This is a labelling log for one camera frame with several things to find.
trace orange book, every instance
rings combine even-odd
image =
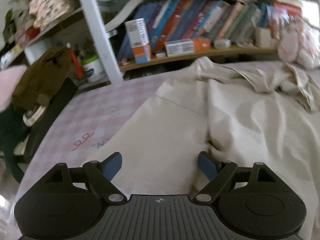
[[[243,4],[241,2],[236,3],[228,20],[226,21],[225,25],[222,27],[217,37],[215,38],[216,41],[223,39],[223,36],[226,34],[227,30],[230,28],[233,21],[236,19],[236,17],[239,15],[240,11],[242,10],[242,7],[243,7]]]
[[[187,4],[188,1],[189,0],[180,0],[180,2],[178,3],[177,7],[174,10],[174,12],[172,13],[170,18],[168,19],[166,25],[164,26],[162,33],[161,33],[160,37],[158,38],[158,40],[152,50],[153,53],[157,53],[164,48],[164,43],[165,43],[167,37],[169,36],[169,34],[172,32],[172,30],[175,28],[175,26],[179,22],[178,21],[179,15],[182,12],[183,7]]]

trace plastic container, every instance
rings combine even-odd
[[[106,76],[98,55],[84,58],[81,64],[88,82],[96,82]]]
[[[214,47],[216,49],[227,49],[230,46],[231,46],[230,40],[222,39],[222,40],[214,41]]]

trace book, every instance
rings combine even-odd
[[[158,51],[160,51],[164,48],[164,42],[166,41],[167,36],[170,34],[172,29],[175,27],[176,19],[180,15],[180,13],[182,12],[182,10],[187,2],[188,2],[188,0],[180,0],[178,5],[176,6],[174,12],[169,17],[166,25],[164,26],[162,33],[161,33],[160,37],[158,38],[158,40],[152,50],[153,53],[157,53]]]
[[[261,11],[261,17],[259,22],[257,23],[257,27],[259,28],[267,28],[269,25],[269,14],[268,14],[268,4],[265,2],[255,2],[255,5]]]
[[[238,17],[233,21],[232,25],[230,26],[230,28],[227,30],[226,34],[224,35],[224,37],[223,37],[224,39],[229,40],[231,38],[231,35],[235,31],[235,29],[237,28],[237,26],[239,25],[241,20],[244,18],[245,14],[247,13],[249,8],[250,8],[249,4],[245,4],[243,6],[243,8],[242,8],[241,12],[239,13]]]
[[[250,19],[254,15],[254,13],[256,11],[256,8],[257,7],[254,4],[250,3],[250,8],[248,9],[248,11],[245,14],[244,18],[240,21],[240,23],[238,25],[238,28],[236,28],[236,30],[231,35],[231,38],[230,38],[231,42],[236,42],[237,41],[237,39],[241,35],[243,29],[245,28],[245,26],[248,24],[248,22],[250,21]]]
[[[230,4],[227,2],[222,2],[215,10],[214,12],[210,15],[209,19],[205,23],[203,27],[203,32],[201,33],[202,36],[208,37],[210,31],[212,28],[216,25],[216,23],[220,20],[222,17],[222,14],[227,11],[227,9],[230,7]]]
[[[135,15],[133,16],[133,19],[139,19],[141,18],[142,14],[143,14],[143,10],[146,8],[146,5],[141,5]],[[120,49],[119,49],[119,52],[118,52],[118,55],[116,57],[117,61],[121,61],[122,59],[125,58],[125,51],[127,48],[130,48],[130,44],[129,44],[129,35],[126,33],[126,35],[124,36],[124,39],[121,43],[121,46],[120,46]]]
[[[164,5],[165,7],[161,8],[160,13],[157,16],[157,18],[152,26],[153,31],[152,31],[152,35],[150,38],[151,49],[154,48],[159,36],[161,35],[161,32],[164,28],[164,25],[168,21],[169,17],[173,13],[173,11],[175,10],[175,8],[179,2],[180,2],[180,0],[169,0],[169,3],[165,3],[165,5]]]
[[[216,36],[218,35],[221,28],[225,25],[226,21],[228,20],[234,5],[230,5],[225,13],[221,16],[219,21],[215,24],[215,26],[211,29],[210,33],[208,34],[208,38],[210,39],[211,43],[215,40]]]
[[[188,30],[182,36],[182,39],[189,39],[192,34],[198,29],[199,24],[204,19],[204,14],[208,11],[208,8],[212,5],[212,1],[208,1],[202,8],[201,12],[193,19]]]
[[[236,40],[236,43],[243,43],[247,42],[249,39],[251,39],[255,28],[257,26],[257,22],[260,19],[261,11],[256,5],[253,5],[254,7],[254,13],[250,20],[244,25],[243,29],[241,30],[241,33],[239,37]]]
[[[214,15],[214,12],[217,8],[220,7],[222,4],[222,0],[218,0],[215,4],[213,4],[211,10],[208,13],[207,18],[202,22],[202,24],[199,26],[199,30],[193,35],[193,38],[200,37],[205,33],[205,29],[210,29],[212,26],[212,18],[209,21],[209,18]]]
[[[148,35],[149,37],[151,36],[151,32],[152,32],[152,26],[156,20],[156,17],[158,16],[162,6],[164,5],[164,3],[166,2],[166,0],[161,0],[160,2],[157,3],[157,6],[149,20],[149,22],[147,23],[147,32],[148,32]]]
[[[195,0],[188,0],[188,2],[185,4],[185,6],[182,9],[182,12],[180,13],[180,15],[178,15],[175,19],[174,19],[174,27],[172,28],[171,32],[169,33],[169,35],[167,36],[167,41],[171,40],[171,36],[175,34],[175,32],[177,31],[177,26],[180,23],[181,19],[183,19],[186,15],[186,13],[188,12],[188,10],[190,9],[190,7],[192,6],[192,4],[194,3]]]
[[[195,0],[193,5],[188,10],[188,13],[183,19],[180,20],[181,24],[179,25],[179,28],[177,28],[177,32],[170,37],[169,41],[176,41],[182,38],[192,20],[200,13],[207,1],[208,0]]]
[[[234,6],[229,18],[227,19],[225,25],[222,27],[222,29],[219,31],[218,35],[216,36],[216,38],[215,38],[216,41],[223,39],[224,35],[226,34],[228,29],[232,25],[233,21],[237,18],[240,11],[242,10],[242,8],[243,8],[243,4],[240,1],[237,2],[236,5]]]

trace clothing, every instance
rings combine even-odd
[[[40,95],[51,99],[62,86],[70,65],[66,47],[50,48],[27,68],[12,94],[12,104],[34,110]]]
[[[9,106],[12,93],[26,69],[27,66],[21,65],[0,72],[0,112]]]
[[[4,153],[7,169],[19,183],[24,173],[15,160],[14,149],[25,140],[29,131],[29,127],[22,120],[22,115],[13,109],[13,105],[9,105],[0,113],[0,149]]]

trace pink cloth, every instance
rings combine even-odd
[[[11,101],[11,96],[27,66],[21,65],[0,72],[0,112],[4,111]]]

